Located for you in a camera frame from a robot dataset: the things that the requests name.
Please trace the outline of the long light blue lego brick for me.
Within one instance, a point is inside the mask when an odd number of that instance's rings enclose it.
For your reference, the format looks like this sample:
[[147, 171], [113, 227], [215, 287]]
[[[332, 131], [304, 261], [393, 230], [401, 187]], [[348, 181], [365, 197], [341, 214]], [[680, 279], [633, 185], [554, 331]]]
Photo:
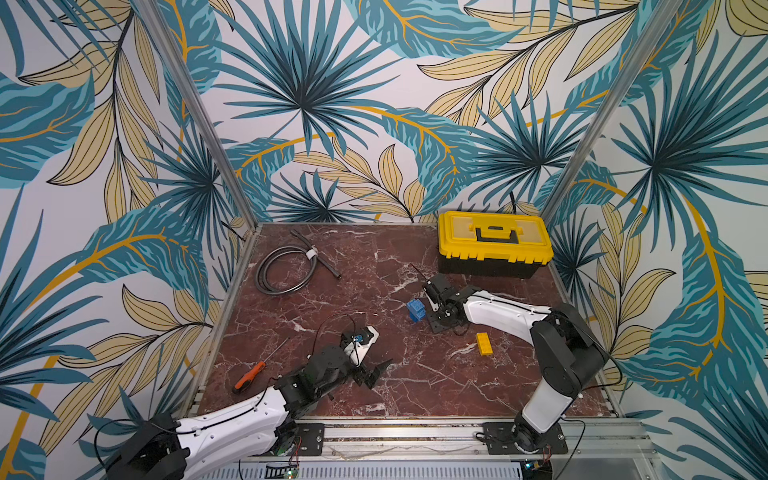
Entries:
[[407, 310], [412, 322], [418, 323], [427, 316], [426, 308], [421, 299], [413, 299], [407, 303]]

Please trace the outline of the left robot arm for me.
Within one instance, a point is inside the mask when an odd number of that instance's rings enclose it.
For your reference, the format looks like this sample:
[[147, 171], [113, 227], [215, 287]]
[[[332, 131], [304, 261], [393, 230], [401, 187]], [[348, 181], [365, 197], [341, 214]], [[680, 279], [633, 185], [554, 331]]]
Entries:
[[277, 453], [298, 435], [297, 421], [353, 380], [373, 388], [392, 363], [362, 364], [369, 344], [331, 345], [261, 393], [221, 410], [146, 420], [104, 463], [108, 479], [198, 479], [249, 455]]

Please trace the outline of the orange handled screwdriver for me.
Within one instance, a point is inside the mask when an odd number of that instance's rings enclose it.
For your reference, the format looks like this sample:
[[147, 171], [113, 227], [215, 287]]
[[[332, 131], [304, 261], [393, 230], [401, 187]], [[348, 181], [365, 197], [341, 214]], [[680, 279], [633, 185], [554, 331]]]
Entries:
[[271, 359], [271, 357], [276, 354], [285, 344], [287, 343], [287, 339], [283, 340], [274, 351], [272, 351], [269, 355], [267, 355], [263, 360], [259, 361], [255, 366], [253, 366], [250, 370], [248, 370], [244, 375], [242, 375], [238, 381], [233, 385], [232, 392], [234, 394], [240, 394], [246, 391], [250, 385], [253, 383], [253, 381], [256, 379], [257, 376], [260, 375], [260, 373], [264, 370], [266, 367], [267, 361]]

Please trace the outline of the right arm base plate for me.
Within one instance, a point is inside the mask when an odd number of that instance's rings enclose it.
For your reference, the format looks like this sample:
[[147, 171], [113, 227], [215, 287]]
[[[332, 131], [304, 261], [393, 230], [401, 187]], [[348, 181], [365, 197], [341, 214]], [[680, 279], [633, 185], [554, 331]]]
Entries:
[[539, 433], [514, 422], [487, 422], [481, 425], [480, 432], [475, 433], [475, 439], [486, 446], [490, 455], [547, 456], [569, 451], [559, 424], [553, 425], [545, 433]]

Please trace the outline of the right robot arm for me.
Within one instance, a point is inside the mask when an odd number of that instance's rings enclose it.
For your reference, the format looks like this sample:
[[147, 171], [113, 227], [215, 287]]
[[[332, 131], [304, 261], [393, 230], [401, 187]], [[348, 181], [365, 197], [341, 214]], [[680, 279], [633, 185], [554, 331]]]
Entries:
[[443, 274], [423, 284], [425, 318], [435, 333], [474, 324], [515, 336], [533, 347], [541, 381], [514, 420], [507, 443], [536, 453], [558, 435], [558, 422], [603, 369], [610, 355], [577, 309], [523, 304], [468, 285], [461, 289]]

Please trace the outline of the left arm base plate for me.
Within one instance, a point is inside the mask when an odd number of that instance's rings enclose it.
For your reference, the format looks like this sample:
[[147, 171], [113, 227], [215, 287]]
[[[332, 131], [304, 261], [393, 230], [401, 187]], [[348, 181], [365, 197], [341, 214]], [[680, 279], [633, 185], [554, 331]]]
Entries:
[[266, 451], [266, 454], [271, 456], [321, 456], [325, 430], [326, 425], [323, 423], [290, 421], [275, 430], [275, 442]]

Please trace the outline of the aluminium frame post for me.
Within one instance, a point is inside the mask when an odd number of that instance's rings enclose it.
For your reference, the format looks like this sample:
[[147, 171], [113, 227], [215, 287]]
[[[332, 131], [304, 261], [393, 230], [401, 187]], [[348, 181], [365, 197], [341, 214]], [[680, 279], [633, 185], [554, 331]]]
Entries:
[[248, 230], [255, 231], [258, 221], [251, 211], [250, 203], [242, 191], [223, 144], [205, 110], [204, 103], [193, 82], [183, 55], [175, 45], [170, 27], [155, 1], [138, 0], [135, 2], [135, 6], [146, 24], [150, 38], [154, 41], [161, 57], [166, 62], [170, 76], [174, 80], [181, 98], [186, 102], [190, 116], [211, 152], [224, 183], [232, 194], [235, 206], [242, 214]]
[[587, 154], [646, 67], [646, 62], [681, 5], [680, 1], [643, 1], [615, 59], [583, 83], [585, 90], [593, 96], [572, 99], [569, 111], [586, 113], [590, 123], [547, 198], [541, 212], [546, 225], [554, 224], [557, 209], [583, 167]]

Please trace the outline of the left aluminium frame post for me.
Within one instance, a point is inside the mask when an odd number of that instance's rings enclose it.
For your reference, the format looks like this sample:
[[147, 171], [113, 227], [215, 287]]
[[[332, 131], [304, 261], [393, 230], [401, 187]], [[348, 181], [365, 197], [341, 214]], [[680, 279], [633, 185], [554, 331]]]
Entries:
[[251, 211], [250, 203], [242, 191], [223, 144], [205, 110], [204, 103], [193, 82], [183, 55], [175, 45], [170, 27], [155, 1], [138, 0], [135, 2], [135, 6], [146, 24], [150, 38], [154, 41], [161, 57], [166, 62], [170, 76], [174, 80], [181, 98], [186, 102], [190, 116], [211, 152], [224, 183], [232, 194], [235, 206], [242, 214], [248, 230], [255, 231], [258, 221]]

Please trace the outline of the yellow black toolbox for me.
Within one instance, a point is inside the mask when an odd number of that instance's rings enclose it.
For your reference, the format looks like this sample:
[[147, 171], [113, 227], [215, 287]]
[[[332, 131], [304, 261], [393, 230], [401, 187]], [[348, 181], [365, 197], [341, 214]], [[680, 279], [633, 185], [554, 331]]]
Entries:
[[526, 215], [444, 212], [438, 249], [443, 274], [529, 279], [554, 258], [543, 220]]

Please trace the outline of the aluminium front rail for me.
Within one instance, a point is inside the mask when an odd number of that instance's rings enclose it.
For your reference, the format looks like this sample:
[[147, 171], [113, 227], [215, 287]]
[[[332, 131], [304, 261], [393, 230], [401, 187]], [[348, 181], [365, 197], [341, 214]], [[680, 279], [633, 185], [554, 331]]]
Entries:
[[[337, 419], [326, 425], [321, 456], [337, 455], [346, 461], [367, 457], [393, 461], [397, 458], [416, 460], [439, 454], [451, 458], [464, 458], [473, 452], [490, 455], [486, 446], [475, 439], [475, 433], [481, 431], [483, 423], [487, 422], [461, 419], [373, 422]], [[626, 418], [566, 418], [562, 415], [558, 424], [565, 436], [569, 449], [567, 453], [505, 456], [554, 460], [568, 457], [572, 461], [625, 456], [651, 460], [659, 453], [638, 421]]]

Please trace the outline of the yellow lego brick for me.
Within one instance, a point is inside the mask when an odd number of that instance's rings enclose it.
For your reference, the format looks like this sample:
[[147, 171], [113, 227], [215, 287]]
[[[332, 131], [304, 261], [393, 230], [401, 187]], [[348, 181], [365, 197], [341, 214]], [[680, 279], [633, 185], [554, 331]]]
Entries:
[[490, 342], [490, 337], [486, 332], [480, 332], [476, 334], [476, 342], [478, 351], [481, 356], [491, 356], [493, 354], [493, 348]]

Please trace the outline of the right aluminium frame post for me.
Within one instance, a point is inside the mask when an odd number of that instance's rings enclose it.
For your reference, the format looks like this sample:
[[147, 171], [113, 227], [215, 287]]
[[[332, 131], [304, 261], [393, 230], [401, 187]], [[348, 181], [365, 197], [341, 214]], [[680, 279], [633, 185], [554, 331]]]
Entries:
[[593, 96], [572, 99], [569, 111], [586, 113], [590, 123], [547, 198], [541, 212], [546, 225], [554, 224], [557, 209], [583, 167], [587, 154], [646, 67], [646, 62], [681, 5], [680, 1], [643, 1], [615, 59], [583, 83], [585, 90]]

